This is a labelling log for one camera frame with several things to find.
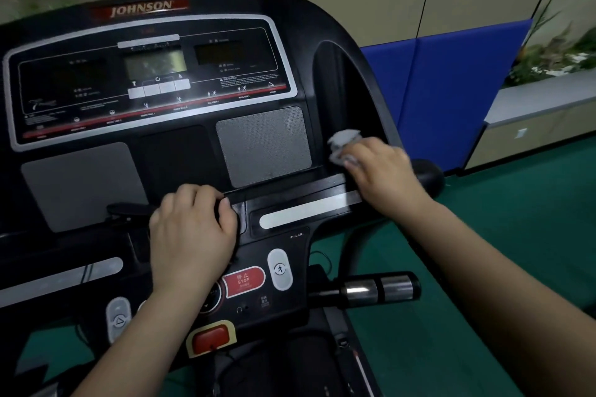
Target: white cloth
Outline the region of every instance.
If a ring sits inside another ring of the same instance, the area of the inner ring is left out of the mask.
[[[342,158],[340,158],[340,154],[346,145],[349,145],[350,143],[356,143],[360,140],[362,140],[360,131],[357,131],[355,129],[346,129],[343,131],[336,132],[329,140],[327,140],[327,144],[332,149],[332,153],[329,156],[329,160],[332,163],[339,165],[340,167],[343,167],[343,164],[346,160],[350,160],[350,162],[359,165],[358,161],[350,154],[347,154]]]

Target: person's right arm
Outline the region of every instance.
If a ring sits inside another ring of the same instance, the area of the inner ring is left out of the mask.
[[[406,153],[378,138],[343,152],[362,197],[404,227],[443,273],[461,309],[529,395],[596,395],[596,321],[433,201]]]

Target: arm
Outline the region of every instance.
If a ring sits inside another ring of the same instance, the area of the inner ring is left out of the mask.
[[[153,213],[153,293],[73,396],[156,395],[213,283],[228,265],[237,217],[208,185],[185,184]]]
[[[443,272],[466,316],[531,395],[596,395],[596,321],[428,197],[406,153],[366,138],[345,153],[362,196],[403,226]]]

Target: red stripe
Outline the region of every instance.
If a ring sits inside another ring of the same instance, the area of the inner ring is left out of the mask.
[[[122,114],[122,115],[105,116],[103,118],[90,119],[89,121],[76,122],[76,123],[72,123],[72,124],[68,124],[68,125],[48,127],[47,129],[40,129],[38,131],[25,132],[23,134],[23,138],[39,137],[42,135],[53,134],[55,132],[67,131],[67,130],[75,129],[78,127],[85,127],[85,126],[90,126],[90,125],[101,123],[101,122],[112,121],[114,119],[130,118],[131,116],[139,116],[139,115],[144,115],[144,114],[150,114],[153,112],[162,112],[164,110],[175,109],[176,107],[184,107],[184,106],[189,106],[189,105],[194,105],[194,104],[199,104],[199,103],[204,103],[204,102],[211,102],[214,100],[223,100],[223,99],[229,99],[231,97],[245,96],[247,94],[256,94],[259,92],[284,90],[284,89],[286,89],[286,85],[278,85],[277,87],[268,87],[268,88],[263,88],[262,90],[244,91],[244,92],[238,92],[238,93],[234,93],[234,94],[226,94],[224,96],[209,97],[207,99],[198,99],[198,100],[189,101],[189,102],[170,104],[170,105],[165,105],[163,107],[156,107],[154,109],[139,110],[137,112],[130,112],[127,114]]]

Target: hand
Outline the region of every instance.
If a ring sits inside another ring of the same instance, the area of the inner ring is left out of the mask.
[[[215,201],[219,203],[219,223]],[[209,292],[236,243],[237,216],[209,185],[184,184],[168,193],[149,220],[153,292]]]
[[[403,149],[371,137],[347,145],[341,156],[346,154],[360,164],[344,162],[362,197],[396,223],[405,225],[424,216],[426,208],[434,202],[418,182]]]

